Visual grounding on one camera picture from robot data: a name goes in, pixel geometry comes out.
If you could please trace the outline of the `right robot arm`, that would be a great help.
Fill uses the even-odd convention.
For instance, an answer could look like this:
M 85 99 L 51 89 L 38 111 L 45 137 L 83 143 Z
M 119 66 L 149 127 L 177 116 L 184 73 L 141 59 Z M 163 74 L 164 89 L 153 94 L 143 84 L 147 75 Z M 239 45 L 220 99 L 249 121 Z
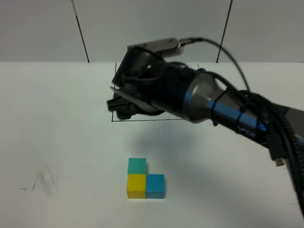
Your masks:
M 268 148 L 273 160 L 304 169 L 304 113 L 238 90 L 220 75 L 166 62 L 141 47 L 130 48 L 114 78 L 109 111 L 121 120 L 164 112 L 192 123 L 211 120 Z

